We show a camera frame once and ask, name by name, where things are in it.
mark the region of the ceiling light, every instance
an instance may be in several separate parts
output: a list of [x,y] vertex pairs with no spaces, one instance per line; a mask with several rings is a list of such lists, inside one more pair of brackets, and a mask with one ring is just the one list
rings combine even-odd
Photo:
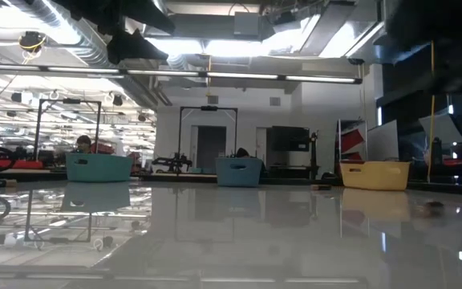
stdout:
[[150,39],[147,40],[156,48],[168,55],[203,53],[201,43],[194,39]]
[[205,49],[205,53],[220,57],[254,57],[268,55],[258,41],[212,40]]
[[0,70],[8,70],[8,71],[40,71],[40,68],[38,66],[31,66],[31,65],[0,64]]
[[242,78],[242,79],[277,79],[277,75],[260,75],[250,73],[208,72],[208,77]]
[[361,48],[363,45],[365,45],[365,43],[370,40],[372,37],[374,37],[374,35],[381,29],[384,27],[384,22],[379,22],[377,23],[374,28],[372,28],[372,30],[365,36],[363,37],[361,40],[359,40],[359,42],[357,42],[346,54],[345,56],[346,57],[351,57],[359,48]]
[[48,70],[57,72],[119,73],[118,69],[111,68],[49,67]]
[[356,79],[338,78],[338,77],[323,77],[323,76],[287,76],[286,80],[302,81],[302,82],[322,82],[322,83],[355,83]]
[[130,75],[158,75],[158,76],[188,76],[197,77],[199,74],[195,71],[142,71],[142,70],[129,70]]

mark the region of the yellow basket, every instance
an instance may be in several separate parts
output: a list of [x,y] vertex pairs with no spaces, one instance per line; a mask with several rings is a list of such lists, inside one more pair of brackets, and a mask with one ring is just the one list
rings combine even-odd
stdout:
[[367,161],[362,164],[341,163],[343,184],[349,188],[405,190],[409,163]]

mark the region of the monitor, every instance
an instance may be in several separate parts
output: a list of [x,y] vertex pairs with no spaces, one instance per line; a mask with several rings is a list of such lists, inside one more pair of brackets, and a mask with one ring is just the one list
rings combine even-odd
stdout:
[[273,147],[278,152],[309,152],[310,129],[273,126]]

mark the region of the teal basket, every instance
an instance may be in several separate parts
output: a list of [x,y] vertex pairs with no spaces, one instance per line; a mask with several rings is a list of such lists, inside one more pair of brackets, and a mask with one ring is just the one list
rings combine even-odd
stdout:
[[261,160],[252,157],[218,157],[217,183],[229,187],[257,187],[260,183]]
[[82,182],[128,181],[133,159],[105,154],[68,153],[67,179]]

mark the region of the wall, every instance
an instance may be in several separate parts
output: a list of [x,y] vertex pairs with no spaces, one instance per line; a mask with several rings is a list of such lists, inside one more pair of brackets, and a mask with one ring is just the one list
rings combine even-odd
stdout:
[[[185,91],[180,88],[164,90],[168,98],[177,106],[208,105],[206,88],[192,88]],[[268,128],[273,125],[286,125],[290,122],[290,98],[281,89],[247,89],[243,92],[235,88],[212,88],[212,95],[219,96],[218,106],[238,108],[237,148],[246,149],[251,155],[256,151],[256,128]],[[281,97],[280,107],[270,107],[270,97]],[[168,157],[177,152],[179,128],[179,107],[158,109],[156,125],[157,156]],[[214,125],[226,127],[226,152],[234,151],[234,112],[201,112],[184,110],[182,122],[181,152],[190,152],[190,135],[193,125]]]
[[[364,90],[366,106],[363,106],[363,86],[333,83],[301,83],[292,95],[279,89],[212,88],[212,95],[219,95],[219,106],[239,108],[237,147],[254,155],[256,128],[274,125],[307,127],[318,131],[317,163],[320,173],[334,170],[334,141],[339,119],[367,119],[368,128],[376,125],[375,98],[382,95],[382,70],[377,65],[369,69]],[[205,88],[168,88],[165,92],[176,105],[207,105]],[[281,107],[270,107],[270,97],[282,98]],[[155,154],[167,157],[177,151],[179,108],[158,110]],[[234,122],[223,112],[194,111],[183,120],[181,152],[189,153],[192,125],[222,125],[227,127],[226,151],[233,149]],[[290,153],[291,165],[309,165],[309,153]]]

